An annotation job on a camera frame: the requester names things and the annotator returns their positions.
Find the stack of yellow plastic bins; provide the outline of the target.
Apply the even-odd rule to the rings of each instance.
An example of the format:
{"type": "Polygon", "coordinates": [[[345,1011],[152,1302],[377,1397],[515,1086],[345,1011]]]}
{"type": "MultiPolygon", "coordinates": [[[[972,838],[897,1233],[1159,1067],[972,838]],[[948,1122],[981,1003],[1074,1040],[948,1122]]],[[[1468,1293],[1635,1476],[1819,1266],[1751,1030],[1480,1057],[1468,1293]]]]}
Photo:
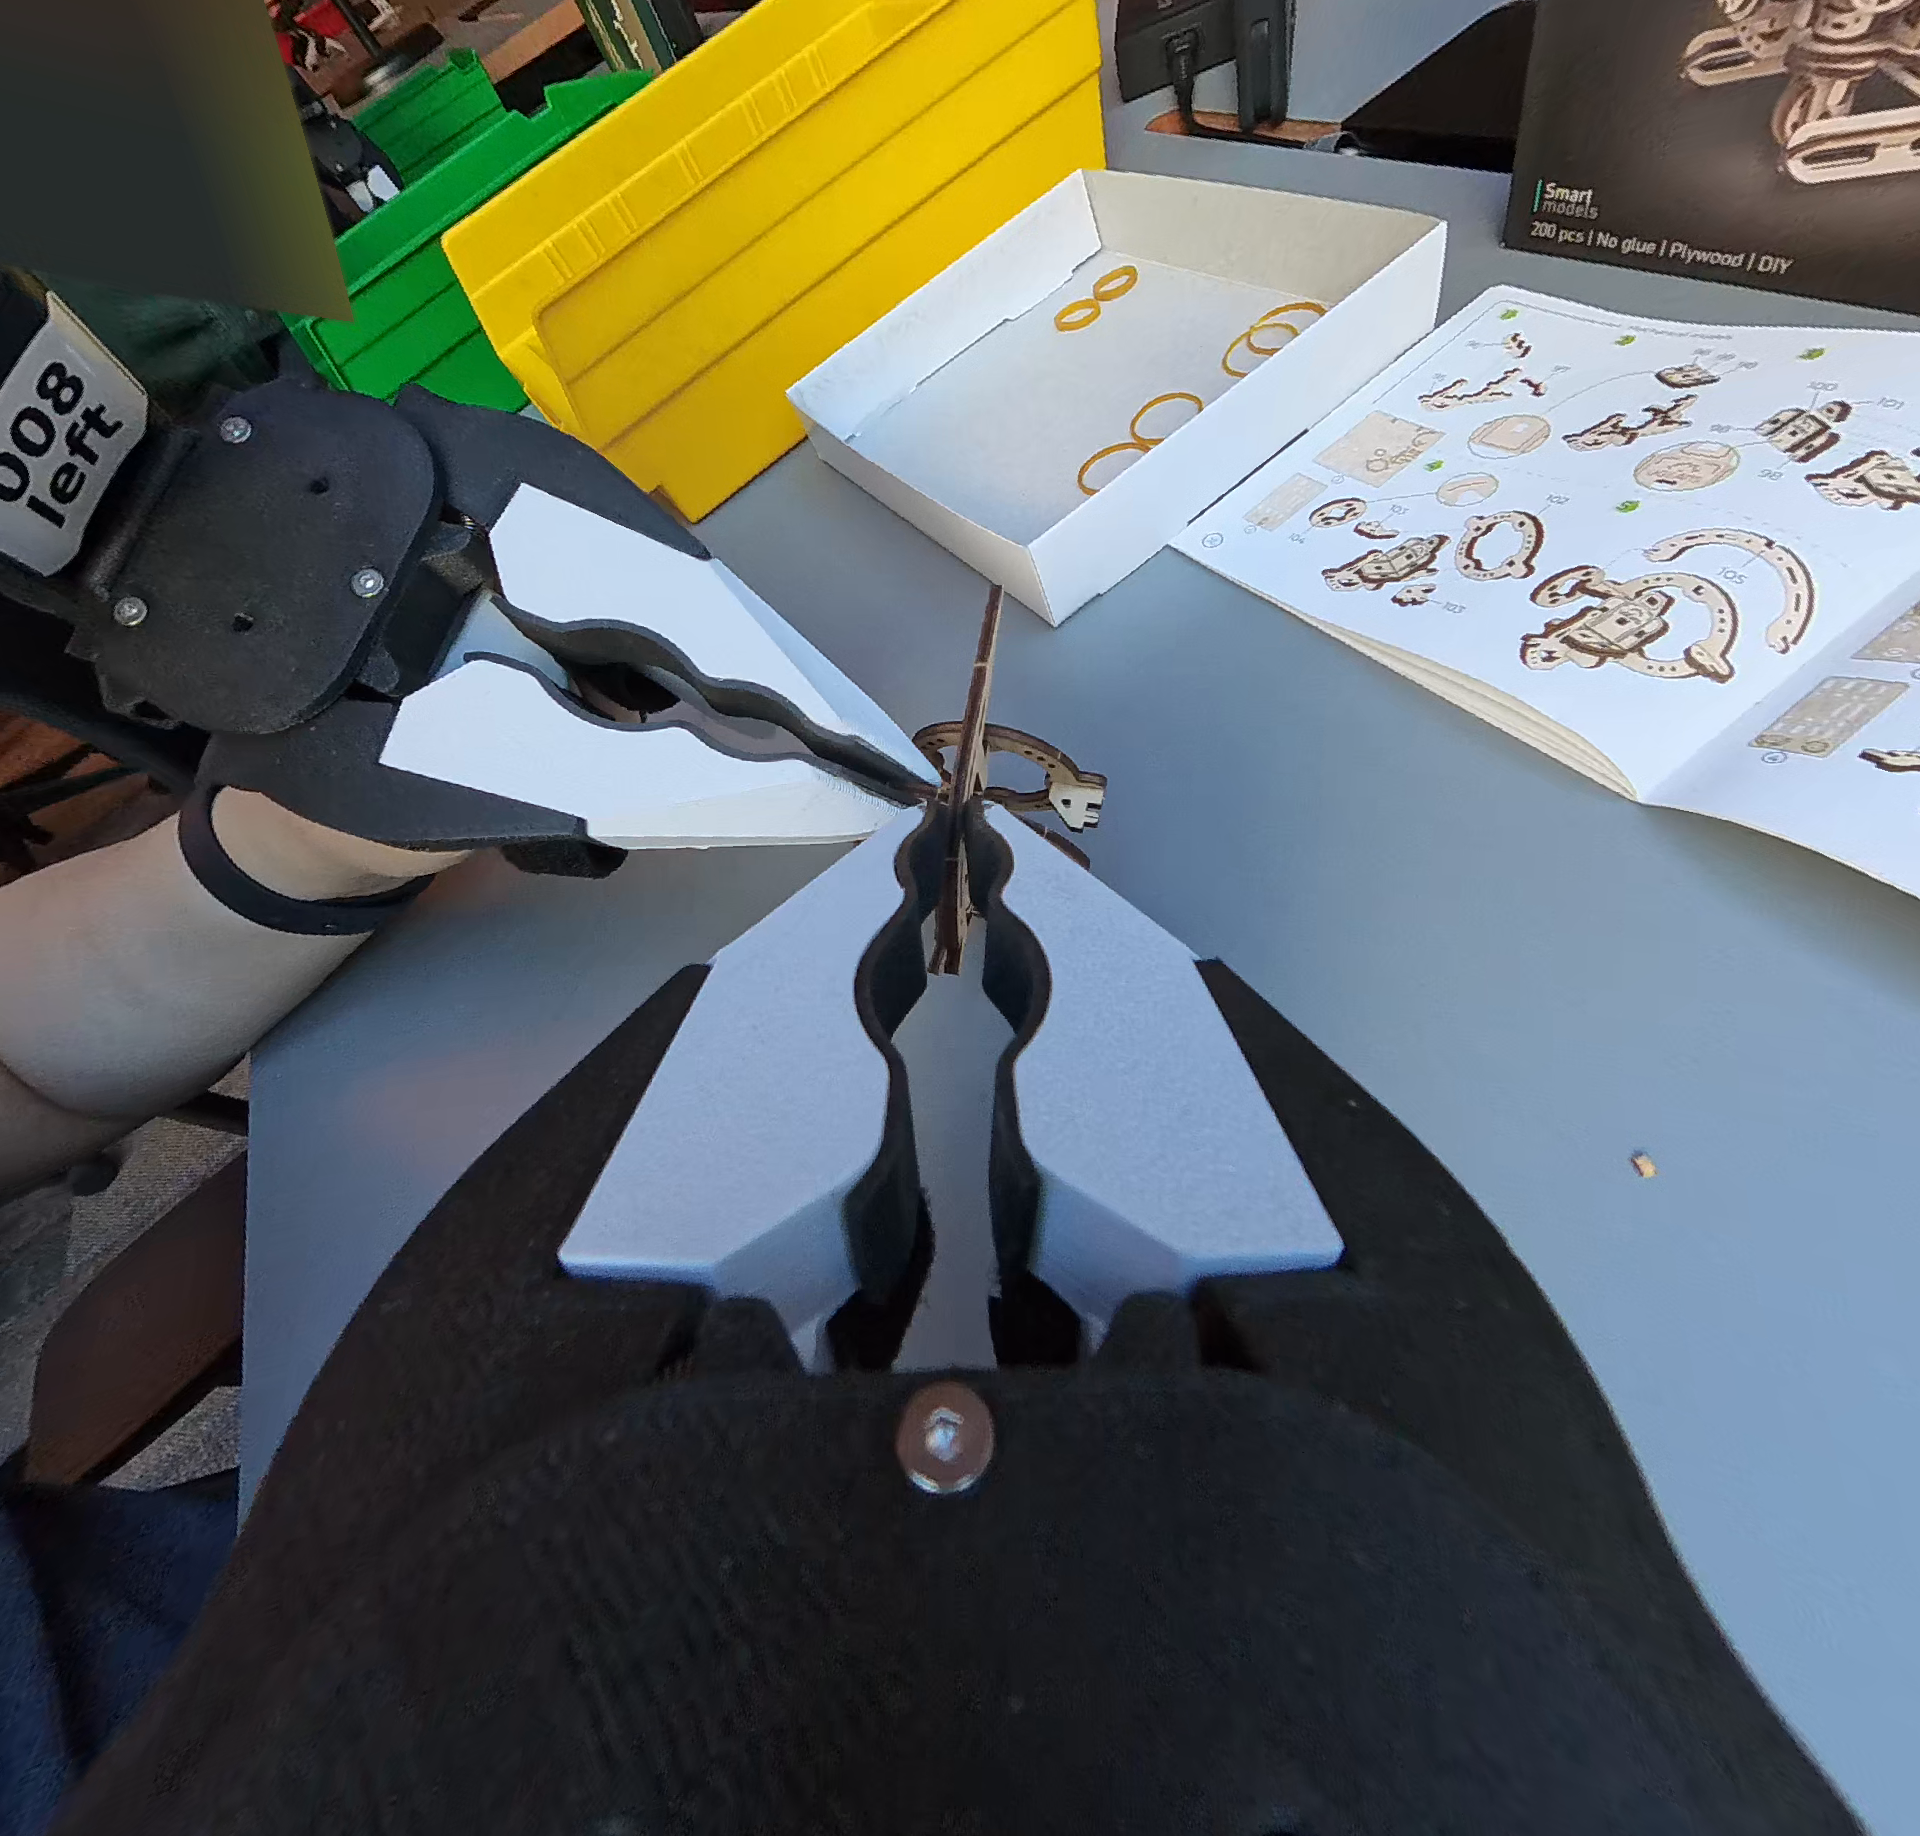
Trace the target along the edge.
{"type": "Polygon", "coordinates": [[[763,0],[443,235],[540,411],[701,521],[784,392],[1104,168],[1094,0],[763,0]]]}

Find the black wristband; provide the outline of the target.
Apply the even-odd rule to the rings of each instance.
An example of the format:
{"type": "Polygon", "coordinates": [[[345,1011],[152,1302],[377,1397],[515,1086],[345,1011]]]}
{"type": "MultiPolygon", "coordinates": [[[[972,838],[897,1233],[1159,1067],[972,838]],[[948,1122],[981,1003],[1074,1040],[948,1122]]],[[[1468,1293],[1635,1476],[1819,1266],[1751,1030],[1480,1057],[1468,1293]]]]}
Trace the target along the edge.
{"type": "Polygon", "coordinates": [[[409,903],[419,897],[432,874],[377,893],[339,897],[292,897],[259,886],[232,862],[212,826],[212,803],[223,793],[203,785],[179,810],[179,850],[194,880],[230,912],[259,927],[289,937],[367,937],[383,927],[409,903]]]}

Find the model instruction booklet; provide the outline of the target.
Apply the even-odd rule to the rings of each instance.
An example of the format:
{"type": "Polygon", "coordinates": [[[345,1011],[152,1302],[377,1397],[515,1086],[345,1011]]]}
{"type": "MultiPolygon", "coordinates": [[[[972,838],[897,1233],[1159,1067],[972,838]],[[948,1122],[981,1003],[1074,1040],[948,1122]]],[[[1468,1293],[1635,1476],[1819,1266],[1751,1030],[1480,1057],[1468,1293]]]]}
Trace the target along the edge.
{"type": "Polygon", "coordinates": [[[1174,547],[1627,797],[1916,893],[1918,343],[1494,288],[1174,547]]]}

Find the group of yellow rubber bands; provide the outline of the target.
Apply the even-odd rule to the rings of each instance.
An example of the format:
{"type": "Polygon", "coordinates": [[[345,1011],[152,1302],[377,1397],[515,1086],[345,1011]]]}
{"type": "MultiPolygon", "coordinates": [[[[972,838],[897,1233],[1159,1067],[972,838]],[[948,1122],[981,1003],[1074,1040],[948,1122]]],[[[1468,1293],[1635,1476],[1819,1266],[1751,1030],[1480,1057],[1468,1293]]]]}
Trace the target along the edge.
{"type": "Polygon", "coordinates": [[[1167,441],[1208,404],[1297,343],[1328,307],[1255,286],[1146,262],[1099,258],[1065,292],[1053,331],[1074,338],[1074,374],[1119,431],[1078,468],[1092,497],[1167,441]]]}

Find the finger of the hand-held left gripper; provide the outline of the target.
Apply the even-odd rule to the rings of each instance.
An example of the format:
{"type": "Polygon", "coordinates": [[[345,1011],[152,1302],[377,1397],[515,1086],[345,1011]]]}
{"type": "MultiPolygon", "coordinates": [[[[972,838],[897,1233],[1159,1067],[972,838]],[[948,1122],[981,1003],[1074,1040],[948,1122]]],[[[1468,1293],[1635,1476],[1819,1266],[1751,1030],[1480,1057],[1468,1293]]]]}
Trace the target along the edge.
{"type": "Polygon", "coordinates": [[[725,753],[684,723],[591,721],[493,657],[404,697],[380,761],[575,817],[610,847],[851,843],[909,807],[812,761],[725,753]]]}
{"type": "Polygon", "coordinates": [[[865,790],[927,790],[877,708],[725,564],[520,487],[491,532],[508,618],[577,675],[663,685],[750,755],[803,755],[865,790]]]}

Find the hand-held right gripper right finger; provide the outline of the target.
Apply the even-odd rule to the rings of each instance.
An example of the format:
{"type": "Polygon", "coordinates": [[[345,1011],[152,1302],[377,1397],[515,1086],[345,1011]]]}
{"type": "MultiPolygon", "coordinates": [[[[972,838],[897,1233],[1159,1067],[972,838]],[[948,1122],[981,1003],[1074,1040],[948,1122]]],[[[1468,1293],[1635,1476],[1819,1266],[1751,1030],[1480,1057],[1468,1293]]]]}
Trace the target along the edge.
{"type": "Polygon", "coordinates": [[[1202,963],[994,805],[981,807],[1001,1365],[1069,1365],[1136,1295],[1333,1268],[1341,1236],[1202,963]]]}

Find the white cardboard box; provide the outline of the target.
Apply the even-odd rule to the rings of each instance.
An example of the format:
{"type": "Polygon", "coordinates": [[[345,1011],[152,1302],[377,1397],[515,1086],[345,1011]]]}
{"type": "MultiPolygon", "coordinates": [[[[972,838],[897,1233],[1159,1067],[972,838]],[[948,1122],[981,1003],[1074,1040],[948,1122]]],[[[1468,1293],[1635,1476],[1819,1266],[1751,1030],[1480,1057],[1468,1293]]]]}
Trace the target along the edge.
{"type": "Polygon", "coordinates": [[[824,464],[1058,626],[1428,334],[1447,231],[1340,198],[1082,169],[786,394],[824,464]],[[1119,423],[1094,414],[1049,316],[1099,258],[1309,295],[1328,314],[1082,497],[1078,468],[1119,423]]]}

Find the black model kit box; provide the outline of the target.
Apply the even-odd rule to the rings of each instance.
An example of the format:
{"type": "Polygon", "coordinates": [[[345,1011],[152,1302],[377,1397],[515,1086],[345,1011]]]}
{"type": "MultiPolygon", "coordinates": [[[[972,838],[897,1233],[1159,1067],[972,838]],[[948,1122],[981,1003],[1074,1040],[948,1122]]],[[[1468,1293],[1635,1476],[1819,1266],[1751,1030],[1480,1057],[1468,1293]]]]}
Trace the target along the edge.
{"type": "Polygon", "coordinates": [[[1538,0],[1503,243],[1918,310],[1918,0],[1538,0]]]}

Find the person's left forearm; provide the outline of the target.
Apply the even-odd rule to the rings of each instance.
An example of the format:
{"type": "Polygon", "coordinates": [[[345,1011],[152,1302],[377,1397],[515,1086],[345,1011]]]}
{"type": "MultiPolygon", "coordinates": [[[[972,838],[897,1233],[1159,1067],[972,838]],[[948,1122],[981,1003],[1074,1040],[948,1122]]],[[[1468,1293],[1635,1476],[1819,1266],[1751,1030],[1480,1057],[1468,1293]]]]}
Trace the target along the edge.
{"type": "Polygon", "coordinates": [[[215,1086],[359,946],[232,912],[177,821],[6,888],[3,1197],[215,1086]]]}

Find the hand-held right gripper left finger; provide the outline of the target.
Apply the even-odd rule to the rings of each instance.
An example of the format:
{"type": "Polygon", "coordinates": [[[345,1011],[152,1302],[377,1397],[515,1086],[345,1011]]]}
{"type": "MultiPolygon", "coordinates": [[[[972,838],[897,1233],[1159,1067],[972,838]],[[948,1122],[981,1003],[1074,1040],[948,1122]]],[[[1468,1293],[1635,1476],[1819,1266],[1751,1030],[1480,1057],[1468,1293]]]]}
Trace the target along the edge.
{"type": "Polygon", "coordinates": [[[923,1295],[923,1184],[899,1025],[923,996],[923,895],[899,813],[696,977],[560,1258],[824,1328],[890,1368],[923,1295]]]}

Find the curved wooden model assembly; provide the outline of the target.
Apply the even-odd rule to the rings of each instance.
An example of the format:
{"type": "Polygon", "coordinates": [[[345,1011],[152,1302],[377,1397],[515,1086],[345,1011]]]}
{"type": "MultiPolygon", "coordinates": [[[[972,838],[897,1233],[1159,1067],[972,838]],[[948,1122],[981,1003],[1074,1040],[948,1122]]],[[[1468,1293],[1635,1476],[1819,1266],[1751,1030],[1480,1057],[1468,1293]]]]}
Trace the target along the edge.
{"type": "Polygon", "coordinates": [[[980,803],[998,803],[1027,821],[1043,840],[1058,847],[1072,860],[1089,864],[1087,856],[1065,836],[1049,829],[1043,817],[1055,817],[1069,833],[1080,836],[1097,828],[1108,780],[1101,774],[1078,768],[1057,745],[1027,730],[989,723],[989,694],[997,667],[1005,589],[989,588],[972,656],[969,697],[960,721],[929,723],[914,730],[913,745],[925,757],[938,778],[938,803],[948,814],[942,874],[938,900],[932,912],[932,943],[927,973],[956,977],[964,965],[967,941],[972,930],[972,889],[969,818],[980,803]],[[1043,774],[1043,782],[1031,790],[989,785],[989,762],[997,755],[1017,757],[1043,774]]]}

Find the stack of green plastic bins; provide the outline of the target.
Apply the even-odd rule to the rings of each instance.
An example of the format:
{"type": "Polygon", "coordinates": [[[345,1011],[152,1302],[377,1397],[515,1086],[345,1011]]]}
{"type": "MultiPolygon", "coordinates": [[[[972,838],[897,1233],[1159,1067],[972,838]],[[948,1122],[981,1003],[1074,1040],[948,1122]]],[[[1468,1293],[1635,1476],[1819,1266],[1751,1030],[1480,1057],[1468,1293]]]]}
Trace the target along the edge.
{"type": "Polygon", "coordinates": [[[548,89],[525,116],[459,48],[367,105],[352,126],[397,165],[400,191],[337,238],[352,317],[284,316],[323,382],[381,400],[417,383],[462,406],[520,411],[525,390],[485,334],[442,241],[649,82],[649,73],[593,73],[548,89]]]}

